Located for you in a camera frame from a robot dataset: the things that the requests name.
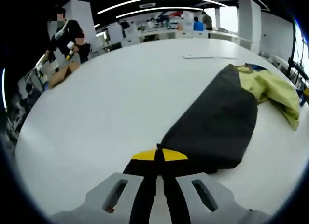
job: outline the white wall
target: white wall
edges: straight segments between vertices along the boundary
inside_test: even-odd
[[[277,55],[287,61],[293,47],[293,24],[264,12],[261,12],[261,19],[260,51]]]

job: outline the hand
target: hand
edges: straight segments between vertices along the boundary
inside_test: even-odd
[[[84,38],[75,38],[76,44],[81,45],[84,43]]]
[[[74,42],[70,41],[68,44],[67,44],[67,48],[68,49],[72,49],[72,47],[75,45]]]
[[[79,47],[77,45],[75,45],[75,46],[73,46],[73,50],[74,50],[74,52],[77,53],[79,51]]]

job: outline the black fabric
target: black fabric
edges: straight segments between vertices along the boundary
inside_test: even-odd
[[[241,87],[239,73],[228,65],[162,139],[205,173],[234,168],[245,153],[257,118],[254,95]]]
[[[76,43],[75,38],[79,37],[81,32],[82,29],[76,20],[68,20],[64,34],[59,39],[55,39],[55,36],[53,36],[49,42],[48,50],[55,51],[59,48],[61,53],[67,56],[70,52],[70,49],[67,48],[67,44],[70,41]]]

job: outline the table surface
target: table surface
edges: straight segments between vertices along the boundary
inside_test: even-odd
[[[236,59],[184,59],[234,53]],[[226,65],[253,63],[287,78],[269,62],[226,40],[169,39],[94,58],[44,92],[19,135],[16,160],[27,189],[47,214],[72,210],[132,155],[164,134]],[[274,213],[288,198],[309,156],[309,107],[292,131],[269,102],[258,117],[243,161],[212,175],[248,209]]]

